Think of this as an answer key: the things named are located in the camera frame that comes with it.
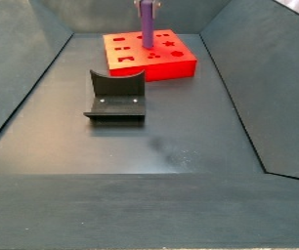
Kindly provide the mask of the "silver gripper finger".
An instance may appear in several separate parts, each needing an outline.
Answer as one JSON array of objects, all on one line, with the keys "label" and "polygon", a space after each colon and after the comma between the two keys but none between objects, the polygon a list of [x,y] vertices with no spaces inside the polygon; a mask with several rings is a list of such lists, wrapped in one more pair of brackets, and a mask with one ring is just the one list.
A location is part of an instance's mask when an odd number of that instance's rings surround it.
[{"label": "silver gripper finger", "polygon": [[151,17],[155,18],[155,13],[158,8],[161,7],[161,2],[159,0],[153,0],[151,1]]},{"label": "silver gripper finger", "polygon": [[141,16],[141,0],[134,0],[134,6],[137,8],[138,17]]}]

